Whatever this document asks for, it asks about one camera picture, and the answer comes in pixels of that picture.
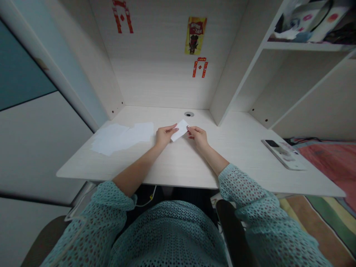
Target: yellow poster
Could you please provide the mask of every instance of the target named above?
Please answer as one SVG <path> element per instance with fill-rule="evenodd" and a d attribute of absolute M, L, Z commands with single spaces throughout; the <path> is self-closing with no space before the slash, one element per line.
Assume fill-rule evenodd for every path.
<path fill-rule="evenodd" d="M 207 18 L 189 17 L 187 39 L 185 40 L 187 55 L 200 55 L 207 20 Z"/>

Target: hand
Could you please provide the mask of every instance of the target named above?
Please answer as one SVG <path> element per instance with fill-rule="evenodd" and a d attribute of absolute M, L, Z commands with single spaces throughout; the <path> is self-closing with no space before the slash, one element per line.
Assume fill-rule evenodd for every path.
<path fill-rule="evenodd" d="M 176 126 L 177 124 L 158 128 L 156 133 L 156 146 L 165 148 L 171 140 L 172 135 L 179 130 L 178 128 L 174 128 Z"/>
<path fill-rule="evenodd" d="M 205 148 L 209 147 L 206 131 L 197 126 L 188 126 L 187 130 L 189 138 L 195 140 L 197 148 L 200 152 L 202 152 L 202 150 L 204 150 Z"/>

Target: small white paper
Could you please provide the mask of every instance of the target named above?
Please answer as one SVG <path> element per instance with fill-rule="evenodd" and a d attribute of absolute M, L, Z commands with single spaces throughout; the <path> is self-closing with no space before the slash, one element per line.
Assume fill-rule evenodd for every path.
<path fill-rule="evenodd" d="M 189 126 L 189 124 L 187 124 L 185 120 L 181 120 L 180 123 L 178 123 L 177 126 L 175 127 L 175 128 L 179 128 L 179 130 L 178 132 L 172 135 L 171 140 L 175 142 L 179 137 L 183 136 L 186 132 L 188 132 L 187 126 Z"/>

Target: person's right hand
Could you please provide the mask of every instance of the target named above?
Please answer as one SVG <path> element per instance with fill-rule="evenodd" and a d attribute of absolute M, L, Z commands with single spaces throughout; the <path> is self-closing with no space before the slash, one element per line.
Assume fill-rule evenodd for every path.
<path fill-rule="evenodd" d="M 209 147 L 206 131 L 197 126 L 187 126 L 187 130 L 189 138 L 195 141 L 200 152 Z"/>

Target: white desk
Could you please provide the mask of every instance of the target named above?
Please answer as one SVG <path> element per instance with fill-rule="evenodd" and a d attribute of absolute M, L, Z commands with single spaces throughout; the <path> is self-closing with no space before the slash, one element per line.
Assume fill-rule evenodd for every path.
<path fill-rule="evenodd" d="M 192 111 L 194 117 L 185 117 Z M 345 193 L 302 156 L 306 171 L 287 170 L 262 144 L 262 139 L 283 141 L 267 130 L 250 114 L 229 112 L 221 127 L 217 127 L 208 110 L 126 106 L 112 123 L 133 127 L 139 122 L 153 122 L 155 130 L 185 119 L 191 126 L 206 130 L 209 144 L 229 162 L 238 166 L 265 189 L 274 193 L 344 197 Z M 57 172 L 58 177 L 107 181 L 115 177 L 154 145 L 141 142 L 127 150 L 116 151 L 110 157 L 96 153 L 91 144 L 93 135 Z M 196 151 L 194 141 L 184 135 L 170 143 L 159 156 L 145 184 L 178 187 L 218 188 L 215 175 Z"/>

